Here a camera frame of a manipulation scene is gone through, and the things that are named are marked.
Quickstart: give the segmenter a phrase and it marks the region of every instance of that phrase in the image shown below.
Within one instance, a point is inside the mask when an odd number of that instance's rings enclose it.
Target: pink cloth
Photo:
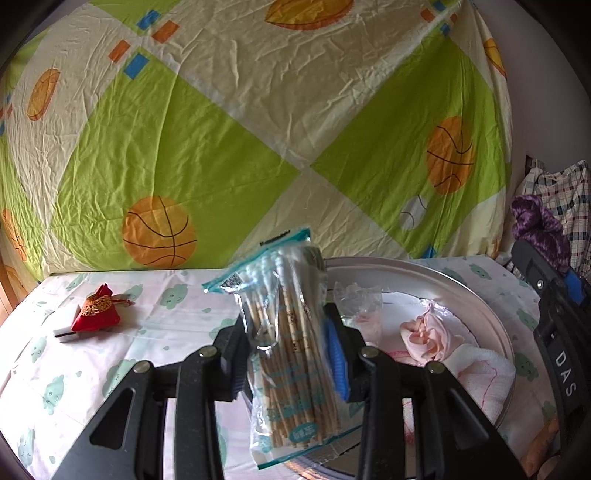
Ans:
[[[452,335],[441,318],[433,313],[433,304],[414,322],[404,322],[400,326],[400,335],[408,354],[420,365],[431,360],[442,361],[464,343],[464,337]]]

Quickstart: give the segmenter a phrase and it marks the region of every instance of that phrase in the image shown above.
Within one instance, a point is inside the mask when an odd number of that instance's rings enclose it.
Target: mattress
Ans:
[[[538,297],[485,256],[420,260],[476,292],[505,326],[515,351],[517,378],[499,432],[520,457],[556,412],[550,382],[532,331]],[[62,274],[44,280],[0,327],[0,430],[37,480],[51,478],[86,423],[135,361],[156,366],[184,359],[231,325],[238,308],[229,296],[204,294],[216,270],[124,271]],[[118,307],[122,321],[110,331],[59,343],[46,318],[60,306],[81,303],[102,284],[135,298]],[[216,404],[226,478],[295,479],[286,465],[257,471],[248,451],[244,401]],[[173,478],[174,402],[167,411],[164,478]]]
[[[327,256],[494,254],[505,77],[468,1],[93,0],[0,81],[15,289],[223,267],[302,224]]]

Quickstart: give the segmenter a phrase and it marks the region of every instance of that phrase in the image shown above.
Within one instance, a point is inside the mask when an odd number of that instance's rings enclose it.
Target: plastic bag of cotton swabs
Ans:
[[[361,422],[337,398],[326,359],[326,287],[308,229],[263,245],[203,285],[233,293],[242,309],[253,346],[251,453],[259,468],[329,443]]]

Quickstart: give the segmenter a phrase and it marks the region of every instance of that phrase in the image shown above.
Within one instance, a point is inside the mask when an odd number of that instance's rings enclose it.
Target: blue gripper pad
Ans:
[[[585,298],[583,284],[581,283],[579,276],[573,271],[572,268],[569,269],[568,273],[564,277],[564,283],[569,290],[569,297],[571,300],[573,300],[573,302],[575,302],[577,305],[581,305]]]
[[[343,349],[336,334],[336,329],[330,320],[324,322],[324,338],[326,339],[328,360],[332,372],[335,390],[343,401],[349,397],[349,377],[347,374],[347,362]]]

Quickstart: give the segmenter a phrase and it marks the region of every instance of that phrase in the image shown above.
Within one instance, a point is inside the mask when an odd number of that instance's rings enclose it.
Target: orange square pattern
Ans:
[[[120,61],[121,57],[125,54],[125,52],[129,49],[131,45],[129,45],[125,40],[121,40],[116,47],[111,50],[109,53],[109,58],[114,62],[117,63]]]
[[[428,8],[421,12],[421,17],[423,17],[427,22],[432,22],[435,20],[435,15],[433,15]]]
[[[152,35],[152,38],[159,43],[164,43],[177,30],[178,30],[178,25],[176,23],[168,20],[164,25],[162,25],[162,27],[160,27],[156,31],[156,33],[154,35]]]

